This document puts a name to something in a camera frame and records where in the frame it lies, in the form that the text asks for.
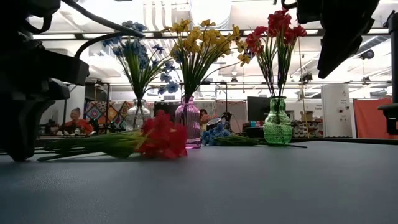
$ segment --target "fluorescent light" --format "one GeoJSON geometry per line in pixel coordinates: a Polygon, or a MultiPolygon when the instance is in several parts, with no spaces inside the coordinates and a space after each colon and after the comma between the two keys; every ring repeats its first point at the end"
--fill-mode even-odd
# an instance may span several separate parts
{"type": "Polygon", "coordinates": [[[310,35],[317,35],[318,32],[319,32],[319,30],[307,30],[307,34],[310,34],[310,35]]]}
{"type": "Polygon", "coordinates": [[[83,37],[86,39],[94,39],[97,37],[101,37],[103,35],[105,35],[105,34],[83,34],[83,37]]]}
{"type": "Polygon", "coordinates": [[[146,37],[154,37],[154,33],[148,32],[148,33],[144,33],[144,35],[146,37]]]}
{"type": "Polygon", "coordinates": [[[74,34],[40,34],[33,35],[33,39],[52,40],[52,39],[76,39],[74,34]]]}
{"type": "Polygon", "coordinates": [[[368,34],[388,34],[388,29],[371,29],[368,34]]]}

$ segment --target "vase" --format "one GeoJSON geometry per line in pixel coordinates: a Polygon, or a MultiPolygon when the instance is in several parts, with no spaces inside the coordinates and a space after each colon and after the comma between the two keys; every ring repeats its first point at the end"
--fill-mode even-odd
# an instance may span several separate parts
{"type": "Polygon", "coordinates": [[[126,131],[141,129],[145,120],[150,119],[150,111],[143,106],[144,100],[134,100],[134,106],[127,111],[126,131]]]}
{"type": "Polygon", "coordinates": [[[270,144],[287,144],[292,140],[292,124],[284,99],[284,96],[271,97],[271,108],[263,127],[264,138],[270,144]]]}
{"type": "Polygon", "coordinates": [[[183,96],[175,111],[175,122],[187,128],[186,149],[200,149],[200,111],[193,104],[193,96],[183,96]]]}

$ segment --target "black cable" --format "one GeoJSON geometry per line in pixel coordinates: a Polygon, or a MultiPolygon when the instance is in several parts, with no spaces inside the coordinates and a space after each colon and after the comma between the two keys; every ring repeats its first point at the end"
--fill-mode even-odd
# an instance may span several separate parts
{"type": "Polygon", "coordinates": [[[101,37],[96,37],[94,39],[91,39],[91,40],[85,42],[82,46],[79,47],[79,49],[76,51],[75,58],[80,58],[81,53],[87,47],[89,47],[89,46],[91,46],[91,45],[93,45],[93,44],[95,44],[95,43],[97,43],[99,41],[108,40],[108,39],[111,39],[111,38],[114,38],[114,37],[121,37],[121,36],[124,36],[124,35],[127,35],[127,34],[125,34],[123,32],[114,32],[114,33],[111,33],[111,34],[105,34],[105,35],[102,35],[101,37]]]}
{"type": "Polygon", "coordinates": [[[33,34],[41,34],[50,29],[51,21],[52,21],[52,15],[44,17],[43,26],[41,29],[32,26],[27,19],[24,19],[24,23],[22,25],[28,32],[31,32],[33,34]]]}
{"type": "Polygon", "coordinates": [[[76,11],[80,12],[85,17],[87,17],[87,18],[89,18],[89,19],[91,19],[91,20],[93,20],[93,21],[95,21],[95,22],[97,22],[97,23],[99,23],[101,25],[104,25],[106,27],[112,28],[114,30],[117,30],[117,31],[120,31],[120,32],[123,32],[123,33],[126,33],[126,35],[131,35],[131,36],[134,36],[134,37],[141,37],[141,38],[145,37],[144,34],[138,32],[136,30],[121,26],[119,24],[116,24],[116,23],[111,22],[111,21],[109,21],[107,19],[104,19],[102,17],[96,16],[96,15],[90,13],[85,8],[81,7],[79,4],[75,3],[73,0],[62,0],[62,1],[64,3],[66,3],[67,5],[69,5],[70,7],[76,9],[76,11]]]}

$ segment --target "monitor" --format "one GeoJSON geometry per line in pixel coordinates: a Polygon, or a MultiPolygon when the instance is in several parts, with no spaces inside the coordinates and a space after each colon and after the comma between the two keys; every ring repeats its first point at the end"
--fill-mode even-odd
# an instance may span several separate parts
{"type": "Polygon", "coordinates": [[[180,106],[178,102],[164,102],[164,101],[157,101],[155,102],[154,106],[154,114],[157,115],[158,110],[164,110],[166,114],[170,115],[170,120],[174,121],[175,117],[175,110],[180,106]]]}
{"type": "Polygon", "coordinates": [[[269,114],[270,98],[248,96],[248,120],[264,121],[269,114]]]}

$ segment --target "person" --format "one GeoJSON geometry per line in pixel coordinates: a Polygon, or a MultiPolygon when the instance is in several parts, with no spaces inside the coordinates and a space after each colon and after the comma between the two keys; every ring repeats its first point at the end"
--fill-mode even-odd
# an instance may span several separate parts
{"type": "Polygon", "coordinates": [[[207,122],[211,119],[210,116],[207,114],[207,110],[200,109],[200,127],[202,131],[207,130],[207,122]]]}
{"type": "Polygon", "coordinates": [[[80,108],[75,108],[70,112],[71,121],[65,123],[65,127],[61,129],[67,131],[69,134],[75,133],[76,129],[80,130],[80,134],[90,134],[93,132],[92,125],[84,119],[80,119],[80,108]]]}

